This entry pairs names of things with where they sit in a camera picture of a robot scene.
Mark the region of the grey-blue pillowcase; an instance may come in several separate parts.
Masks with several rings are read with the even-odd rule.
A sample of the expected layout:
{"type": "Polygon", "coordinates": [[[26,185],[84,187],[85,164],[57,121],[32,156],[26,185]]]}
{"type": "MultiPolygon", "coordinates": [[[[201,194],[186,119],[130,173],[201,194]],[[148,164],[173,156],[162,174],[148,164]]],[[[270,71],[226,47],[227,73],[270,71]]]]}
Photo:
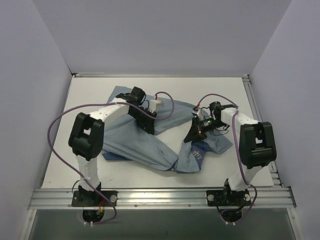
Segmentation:
{"type": "Polygon", "coordinates": [[[175,140],[178,152],[174,152],[158,135],[168,132],[169,140],[176,134],[173,128],[192,119],[193,104],[161,98],[164,106],[157,110],[159,121],[154,123],[155,134],[148,134],[137,126],[133,117],[126,114],[112,123],[104,132],[102,156],[107,161],[134,161],[159,171],[197,173],[207,152],[222,154],[233,146],[226,137],[208,134],[199,142],[184,142],[183,137],[175,140]]]}

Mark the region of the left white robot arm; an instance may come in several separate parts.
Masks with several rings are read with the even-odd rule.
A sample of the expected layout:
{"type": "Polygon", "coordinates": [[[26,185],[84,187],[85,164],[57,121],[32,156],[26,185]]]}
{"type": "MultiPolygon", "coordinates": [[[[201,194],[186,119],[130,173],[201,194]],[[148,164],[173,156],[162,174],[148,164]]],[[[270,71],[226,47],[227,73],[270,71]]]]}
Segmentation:
{"type": "Polygon", "coordinates": [[[95,206],[101,201],[97,157],[103,148],[105,129],[128,114],[146,133],[155,133],[156,109],[162,107],[163,102],[154,97],[148,101],[148,107],[142,107],[145,97],[142,89],[134,87],[129,93],[116,95],[111,105],[89,114],[81,112],[76,116],[68,145],[76,155],[79,172],[83,175],[78,191],[88,205],[95,206]]]}

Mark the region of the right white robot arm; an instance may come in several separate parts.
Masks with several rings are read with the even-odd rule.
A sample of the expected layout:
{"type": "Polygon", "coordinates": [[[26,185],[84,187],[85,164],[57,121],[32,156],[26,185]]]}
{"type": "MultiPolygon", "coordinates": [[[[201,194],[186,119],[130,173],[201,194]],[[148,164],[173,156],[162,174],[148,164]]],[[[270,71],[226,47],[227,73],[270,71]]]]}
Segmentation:
{"type": "Polygon", "coordinates": [[[261,122],[240,113],[234,104],[222,105],[219,101],[209,105],[210,117],[201,119],[201,109],[193,109],[191,127],[185,143],[200,142],[207,132],[221,127],[231,127],[238,161],[236,170],[225,182],[222,200],[232,205],[240,193],[248,189],[255,176],[270,162],[276,160],[277,150],[273,127],[270,122],[261,122]]]}

